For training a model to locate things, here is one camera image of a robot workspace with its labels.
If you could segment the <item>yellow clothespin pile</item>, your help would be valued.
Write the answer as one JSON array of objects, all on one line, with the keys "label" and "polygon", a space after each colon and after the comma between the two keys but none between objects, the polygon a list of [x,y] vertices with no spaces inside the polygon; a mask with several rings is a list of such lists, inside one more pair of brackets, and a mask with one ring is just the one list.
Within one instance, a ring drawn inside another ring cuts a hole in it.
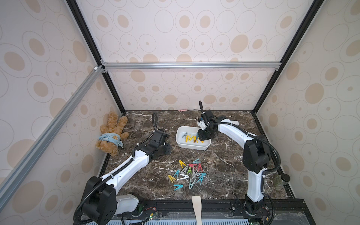
[{"label": "yellow clothespin pile", "polygon": [[196,136],[192,136],[189,138],[189,141],[192,141],[192,142],[197,142],[197,137]]},{"label": "yellow clothespin pile", "polygon": [[182,160],[179,160],[179,163],[180,163],[182,168],[185,168],[187,166]]}]

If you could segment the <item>white plastic storage box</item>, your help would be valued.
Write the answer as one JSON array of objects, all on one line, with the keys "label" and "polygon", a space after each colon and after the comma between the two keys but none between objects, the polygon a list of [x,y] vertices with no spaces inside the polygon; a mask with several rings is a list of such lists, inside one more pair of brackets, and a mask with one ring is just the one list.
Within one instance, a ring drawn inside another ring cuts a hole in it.
[{"label": "white plastic storage box", "polygon": [[196,136],[198,137],[199,127],[189,127],[189,126],[181,126],[178,128],[175,140],[179,147],[193,150],[201,150],[205,151],[211,145],[211,140],[206,140],[204,143],[201,143],[199,138],[198,142],[194,143],[192,141],[185,142],[185,138],[182,136],[187,132],[189,137]]}]

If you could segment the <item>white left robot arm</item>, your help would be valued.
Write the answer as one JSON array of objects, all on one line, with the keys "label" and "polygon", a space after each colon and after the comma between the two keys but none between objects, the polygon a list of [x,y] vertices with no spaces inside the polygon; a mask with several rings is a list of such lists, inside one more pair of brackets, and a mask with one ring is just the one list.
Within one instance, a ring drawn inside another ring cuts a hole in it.
[{"label": "white left robot arm", "polygon": [[91,177],[86,185],[82,199],[75,209],[75,225],[95,222],[106,225],[113,216],[133,212],[139,199],[133,195],[117,196],[126,182],[154,159],[171,154],[171,145],[166,143],[169,135],[159,129],[153,132],[147,142],[136,145],[132,155],[120,166],[102,177]]}]

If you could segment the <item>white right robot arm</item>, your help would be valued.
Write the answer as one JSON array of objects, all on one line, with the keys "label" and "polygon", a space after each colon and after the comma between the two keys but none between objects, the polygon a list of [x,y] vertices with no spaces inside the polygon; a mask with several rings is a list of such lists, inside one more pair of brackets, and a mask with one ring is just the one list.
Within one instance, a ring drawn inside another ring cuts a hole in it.
[{"label": "white right robot arm", "polygon": [[277,150],[265,136],[251,134],[224,116],[215,116],[210,110],[201,110],[198,119],[198,137],[201,141],[214,139],[218,133],[230,137],[243,148],[243,164],[248,171],[245,209],[253,215],[264,205],[264,178],[280,168]]}]

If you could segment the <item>yellow clothespin pile top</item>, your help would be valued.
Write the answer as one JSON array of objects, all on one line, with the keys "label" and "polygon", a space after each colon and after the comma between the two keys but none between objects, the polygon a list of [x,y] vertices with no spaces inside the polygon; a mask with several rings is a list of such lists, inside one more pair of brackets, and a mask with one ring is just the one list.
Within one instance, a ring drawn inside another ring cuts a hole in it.
[{"label": "yellow clothespin pile top", "polygon": [[187,166],[182,160],[179,160],[179,163],[180,163],[182,168],[185,168]]}]

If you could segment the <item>teal clothespin left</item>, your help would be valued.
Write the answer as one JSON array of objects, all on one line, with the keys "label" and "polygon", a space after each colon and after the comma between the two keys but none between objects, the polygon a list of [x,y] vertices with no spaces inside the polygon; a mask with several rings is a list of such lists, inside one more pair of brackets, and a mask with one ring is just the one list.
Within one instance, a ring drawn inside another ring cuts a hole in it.
[{"label": "teal clothespin left", "polygon": [[179,175],[180,175],[180,171],[179,171],[179,169],[175,172],[175,174],[173,175],[173,177],[175,178],[175,179],[178,179],[179,178]]}]

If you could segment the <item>white clothespin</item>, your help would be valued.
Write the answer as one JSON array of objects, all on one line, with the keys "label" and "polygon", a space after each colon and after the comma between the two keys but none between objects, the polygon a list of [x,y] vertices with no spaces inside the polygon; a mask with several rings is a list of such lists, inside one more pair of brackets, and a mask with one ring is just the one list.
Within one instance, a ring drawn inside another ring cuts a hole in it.
[{"label": "white clothespin", "polygon": [[189,175],[186,175],[186,174],[180,174],[180,178],[178,178],[177,180],[180,181],[180,180],[185,180],[185,179],[188,179],[189,178]]}]

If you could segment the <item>teal clothespin top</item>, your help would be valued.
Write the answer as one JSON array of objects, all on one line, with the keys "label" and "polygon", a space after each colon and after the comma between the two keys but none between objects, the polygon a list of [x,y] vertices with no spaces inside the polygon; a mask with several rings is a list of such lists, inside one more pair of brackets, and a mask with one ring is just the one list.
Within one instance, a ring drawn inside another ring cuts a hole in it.
[{"label": "teal clothespin top", "polygon": [[199,158],[193,161],[193,164],[200,164],[200,163],[201,163],[201,161]]}]

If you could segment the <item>teal clothespin bottom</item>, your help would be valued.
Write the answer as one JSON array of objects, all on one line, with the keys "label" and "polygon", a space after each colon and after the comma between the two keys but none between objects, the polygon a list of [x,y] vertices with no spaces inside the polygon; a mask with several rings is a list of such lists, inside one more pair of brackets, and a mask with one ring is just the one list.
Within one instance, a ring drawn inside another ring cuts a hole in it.
[{"label": "teal clothespin bottom", "polygon": [[182,184],[174,184],[174,187],[175,187],[174,191],[177,191],[177,190],[183,188],[183,185]]}]

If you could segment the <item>brown teddy bear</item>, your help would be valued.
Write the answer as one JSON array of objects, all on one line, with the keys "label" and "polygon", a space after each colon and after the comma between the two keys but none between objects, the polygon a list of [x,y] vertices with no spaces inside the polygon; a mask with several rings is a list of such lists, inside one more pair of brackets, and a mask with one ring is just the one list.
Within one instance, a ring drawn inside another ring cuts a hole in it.
[{"label": "brown teddy bear", "polygon": [[97,149],[110,154],[112,157],[118,154],[119,149],[123,149],[123,140],[129,137],[128,132],[123,132],[128,123],[126,116],[119,117],[115,111],[108,115],[107,124],[100,126],[101,135],[95,146]]}]

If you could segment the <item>teal clothespin right cluster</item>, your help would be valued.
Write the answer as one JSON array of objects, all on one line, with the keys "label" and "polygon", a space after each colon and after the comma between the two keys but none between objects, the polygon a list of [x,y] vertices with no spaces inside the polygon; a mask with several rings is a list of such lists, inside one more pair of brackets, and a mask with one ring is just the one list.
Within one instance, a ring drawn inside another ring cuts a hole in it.
[{"label": "teal clothespin right cluster", "polygon": [[203,173],[199,173],[199,174],[198,174],[198,179],[197,179],[196,183],[199,183],[199,184],[201,185],[206,175],[207,175],[207,174],[204,173],[204,172],[203,172]]}]

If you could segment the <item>beige tape strip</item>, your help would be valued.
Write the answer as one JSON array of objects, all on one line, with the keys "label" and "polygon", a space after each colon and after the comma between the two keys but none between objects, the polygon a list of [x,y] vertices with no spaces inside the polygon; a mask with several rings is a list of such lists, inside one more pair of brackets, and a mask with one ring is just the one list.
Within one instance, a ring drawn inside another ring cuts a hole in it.
[{"label": "beige tape strip", "polygon": [[196,224],[202,225],[202,200],[200,196],[192,197],[192,205],[196,217]]}]

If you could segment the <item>horizontal aluminium rail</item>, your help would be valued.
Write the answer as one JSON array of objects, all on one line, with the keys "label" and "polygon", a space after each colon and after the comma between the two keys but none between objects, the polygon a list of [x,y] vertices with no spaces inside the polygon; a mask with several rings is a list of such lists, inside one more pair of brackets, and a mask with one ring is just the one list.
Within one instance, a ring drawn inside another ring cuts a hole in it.
[{"label": "horizontal aluminium rail", "polygon": [[279,61],[104,63],[106,69],[279,68]]}]

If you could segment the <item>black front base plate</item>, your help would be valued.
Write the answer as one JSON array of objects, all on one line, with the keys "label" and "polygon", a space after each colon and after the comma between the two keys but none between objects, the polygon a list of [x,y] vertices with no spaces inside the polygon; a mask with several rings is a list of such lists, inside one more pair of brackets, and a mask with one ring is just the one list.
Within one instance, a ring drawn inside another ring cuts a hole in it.
[{"label": "black front base plate", "polygon": [[80,220],[90,225],[314,225],[302,199],[265,200],[253,215],[244,200],[142,200],[136,207],[121,203],[120,209],[102,204]]}]

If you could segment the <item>left diagonal aluminium rail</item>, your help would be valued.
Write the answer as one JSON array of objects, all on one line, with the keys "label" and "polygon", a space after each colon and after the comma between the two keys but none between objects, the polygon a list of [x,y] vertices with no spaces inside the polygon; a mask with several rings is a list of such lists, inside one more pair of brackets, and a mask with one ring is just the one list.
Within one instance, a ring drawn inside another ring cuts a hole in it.
[{"label": "left diagonal aluminium rail", "polygon": [[32,168],[36,165],[39,158],[48,148],[51,141],[58,134],[64,123],[68,120],[72,112],[84,98],[90,87],[97,77],[103,71],[104,66],[98,65],[84,80],[72,97],[66,102],[56,117],[44,130],[41,136],[34,142],[29,151],[24,155],[16,167],[1,185],[1,211],[10,201],[11,197],[18,190],[24,179],[27,177]]}]

